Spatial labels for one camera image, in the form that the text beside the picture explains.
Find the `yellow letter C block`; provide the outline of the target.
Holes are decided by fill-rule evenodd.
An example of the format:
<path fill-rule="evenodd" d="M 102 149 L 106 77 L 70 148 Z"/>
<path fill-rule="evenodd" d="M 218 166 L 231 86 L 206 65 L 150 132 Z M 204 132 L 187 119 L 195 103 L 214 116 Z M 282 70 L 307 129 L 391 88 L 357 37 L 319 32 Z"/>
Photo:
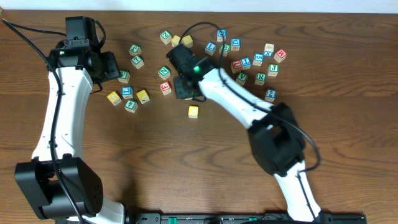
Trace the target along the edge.
<path fill-rule="evenodd" d="M 188 117 L 189 118 L 198 118 L 199 107 L 197 106 L 189 106 L 188 108 Z"/>

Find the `green letter R block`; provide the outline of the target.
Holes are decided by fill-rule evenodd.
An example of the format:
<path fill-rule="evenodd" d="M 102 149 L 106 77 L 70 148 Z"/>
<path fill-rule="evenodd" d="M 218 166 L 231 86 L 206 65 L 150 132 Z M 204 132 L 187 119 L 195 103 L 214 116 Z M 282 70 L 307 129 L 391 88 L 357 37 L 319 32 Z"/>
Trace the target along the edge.
<path fill-rule="evenodd" d="M 258 72 L 256 74 L 255 85 L 263 85 L 266 82 L 267 75 L 265 73 Z"/>

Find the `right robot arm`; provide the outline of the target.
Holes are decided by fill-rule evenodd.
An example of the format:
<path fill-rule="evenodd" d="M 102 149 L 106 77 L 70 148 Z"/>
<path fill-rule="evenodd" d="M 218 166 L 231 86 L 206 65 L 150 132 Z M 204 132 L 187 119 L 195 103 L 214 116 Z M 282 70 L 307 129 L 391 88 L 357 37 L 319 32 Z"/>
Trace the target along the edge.
<path fill-rule="evenodd" d="M 177 96 L 202 96 L 234 116 L 248 131 L 249 145 L 259 166 L 276 178 L 287 202 L 289 217 L 296 222 L 319 221 L 321 208 L 308 183 L 303 150 L 310 140 L 284 103 L 273 105 L 237 84 L 210 58 L 198 59 L 179 44 L 167 55 L 178 71 Z"/>

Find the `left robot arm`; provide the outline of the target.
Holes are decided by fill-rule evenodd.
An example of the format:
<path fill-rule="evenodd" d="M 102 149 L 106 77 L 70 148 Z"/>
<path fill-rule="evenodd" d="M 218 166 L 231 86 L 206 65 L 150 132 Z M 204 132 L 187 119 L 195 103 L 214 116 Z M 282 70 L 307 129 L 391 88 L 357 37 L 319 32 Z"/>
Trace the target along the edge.
<path fill-rule="evenodd" d="M 120 77 L 112 52 L 103 52 L 100 23 L 77 16 L 65 20 L 64 39 L 44 55 L 49 102 L 44 127 L 29 162 L 14 177 L 39 219 L 57 223 L 124 223 L 125 208 L 104 196 L 100 177 L 84 162 L 83 127 L 94 85 Z"/>

